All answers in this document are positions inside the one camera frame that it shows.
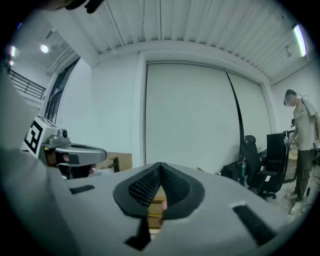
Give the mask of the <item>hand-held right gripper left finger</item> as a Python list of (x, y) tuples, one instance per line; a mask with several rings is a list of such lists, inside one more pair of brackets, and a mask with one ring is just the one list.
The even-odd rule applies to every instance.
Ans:
[(50, 212), (47, 251), (55, 256), (159, 256), (159, 239), (151, 240), (148, 210), (130, 216), (130, 204), (141, 210), (126, 182), (146, 176), (151, 165), (117, 174), (64, 180), (57, 169), (47, 169)]

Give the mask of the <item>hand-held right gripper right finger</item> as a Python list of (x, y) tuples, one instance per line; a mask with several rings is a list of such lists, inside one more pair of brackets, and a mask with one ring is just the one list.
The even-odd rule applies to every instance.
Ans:
[[(154, 240), (156, 256), (268, 256), (297, 230), (288, 215), (235, 181), (184, 166), (173, 167), (200, 181), (205, 195), (188, 217), (164, 221)], [(242, 222), (243, 215), (234, 211), (241, 206), (263, 221), (257, 233), (270, 231), (272, 239), (258, 244)]]

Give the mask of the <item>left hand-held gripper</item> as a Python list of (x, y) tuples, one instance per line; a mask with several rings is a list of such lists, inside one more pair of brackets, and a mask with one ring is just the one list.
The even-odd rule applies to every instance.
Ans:
[(103, 162), (107, 152), (99, 147), (71, 143), (68, 132), (45, 117), (36, 115), (22, 142), (21, 150), (47, 165), (45, 151), (67, 155), (69, 166), (91, 166)]

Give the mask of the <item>person's left hand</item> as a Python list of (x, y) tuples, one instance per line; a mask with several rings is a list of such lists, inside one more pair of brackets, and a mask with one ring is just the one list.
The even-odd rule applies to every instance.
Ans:
[(46, 163), (49, 167), (60, 170), (63, 177), (69, 179), (87, 178), (96, 171), (96, 164), (85, 166), (69, 166), (69, 155), (55, 152), (52, 150), (45, 151)]

